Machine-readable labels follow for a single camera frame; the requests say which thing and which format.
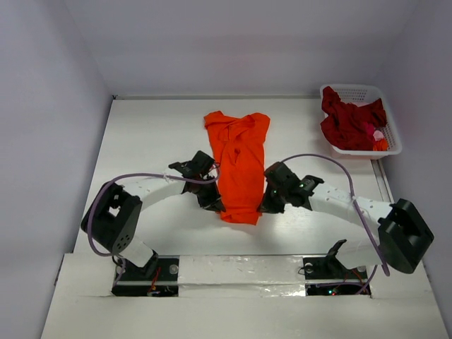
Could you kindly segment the dark red t shirt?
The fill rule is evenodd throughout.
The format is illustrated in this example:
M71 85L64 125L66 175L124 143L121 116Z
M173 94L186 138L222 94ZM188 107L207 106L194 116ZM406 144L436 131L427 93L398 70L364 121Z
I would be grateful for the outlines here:
M326 140L341 150L373 151L374 142L366 135L363 123L371 123L378 130L388 123L381 99L361 106L345 103L330 86L323 89L321 109L327 114L321 130Z

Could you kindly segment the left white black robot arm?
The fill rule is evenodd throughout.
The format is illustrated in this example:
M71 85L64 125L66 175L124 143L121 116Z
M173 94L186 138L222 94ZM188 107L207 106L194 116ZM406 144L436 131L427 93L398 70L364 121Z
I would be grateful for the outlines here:
M101 186L81 222L91 250L98 256L115 258L122 274L152 277L158 255L136 236L140 214L185 193L193 194L204 210L223 211L219 176L219 164L198 151L192 159L173 162L161 173L138 172L110 179Z

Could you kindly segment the orange t shirt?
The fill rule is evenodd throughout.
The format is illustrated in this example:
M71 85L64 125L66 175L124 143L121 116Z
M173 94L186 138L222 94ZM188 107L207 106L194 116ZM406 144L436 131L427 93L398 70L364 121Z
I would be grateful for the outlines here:
M237 118L216 111L204 116L204 126L220 165L218 189L225 207L220 219L256 225L261 216L258 207L264 191L264 143L270 118L258 112Z

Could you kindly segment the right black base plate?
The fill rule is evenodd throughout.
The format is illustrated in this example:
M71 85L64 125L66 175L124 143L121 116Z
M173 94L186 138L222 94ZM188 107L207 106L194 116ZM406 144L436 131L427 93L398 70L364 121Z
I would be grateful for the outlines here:
M304 277L308 296L370 295L366 268L347 269L336 258L305 257L298 273Z

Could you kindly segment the small orange garment in basket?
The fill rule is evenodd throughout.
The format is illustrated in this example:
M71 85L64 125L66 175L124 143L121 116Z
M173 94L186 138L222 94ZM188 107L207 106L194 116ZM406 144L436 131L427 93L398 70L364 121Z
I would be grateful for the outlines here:
M373 151L374 152L386 152L389 148L388 141L385 138L374 141Z

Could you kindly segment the white plastic basket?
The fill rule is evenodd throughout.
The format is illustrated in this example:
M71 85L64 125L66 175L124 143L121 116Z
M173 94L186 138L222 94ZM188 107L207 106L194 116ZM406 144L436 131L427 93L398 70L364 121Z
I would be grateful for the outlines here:
M339 94L340 99L345 103L353 103L357 106L367 105L377 99L381 99L383 107L386 111L388 123L386 127L381 129L384 137L388 141L389 148L386 152L374 151L358 151L358 150L341 150L329 144L331 155L333 157L349 158L349 159L366 159L378 160L389 155L397 155L402 150L402 143L400 141L396 124L394 122L391 108L384 97L384 94L377 87L372 85L361 84L330 84L323 85L320 89L321 99L323 99L323 89L332 87L334 91Z

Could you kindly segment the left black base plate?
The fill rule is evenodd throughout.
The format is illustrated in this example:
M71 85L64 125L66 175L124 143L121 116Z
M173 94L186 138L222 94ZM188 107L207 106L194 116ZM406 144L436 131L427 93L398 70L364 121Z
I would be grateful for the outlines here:
M154 258L144 268L127 261L125 271L112 287L116 297L177 297L179 258Z

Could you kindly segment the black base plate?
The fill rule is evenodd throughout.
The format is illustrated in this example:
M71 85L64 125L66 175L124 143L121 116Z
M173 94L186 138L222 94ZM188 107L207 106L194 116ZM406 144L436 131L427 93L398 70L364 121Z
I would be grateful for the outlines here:
M177 297L179 258L154 258L144 268L127 261L125 271L112 287L116 297Z
M347 269L336 258L305 257L298 273L304 277L308 296L370 295L366 268Z

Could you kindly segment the pink garment in basket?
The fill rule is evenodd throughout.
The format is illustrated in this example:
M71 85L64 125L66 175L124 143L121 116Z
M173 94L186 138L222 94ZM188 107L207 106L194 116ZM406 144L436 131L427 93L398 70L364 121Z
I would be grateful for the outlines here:
M364 122L363 123L364 131L366 132L366 135L369 137L369 139L376 143L382 139L384 139L383 133L378 130L373 124Z

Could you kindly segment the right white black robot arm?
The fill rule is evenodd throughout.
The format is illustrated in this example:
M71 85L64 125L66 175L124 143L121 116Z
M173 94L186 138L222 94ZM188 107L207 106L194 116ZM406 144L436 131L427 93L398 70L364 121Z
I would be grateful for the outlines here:
M364 228L365 240L340 239L326 254L326 271L334 277L360 266L389 266L412 274L434 240L420 212L408 200L388 203L358 197L315 176L300 179L284 162L271 165L264 177L266 190L260 212L284 213L285 206L291 205Z

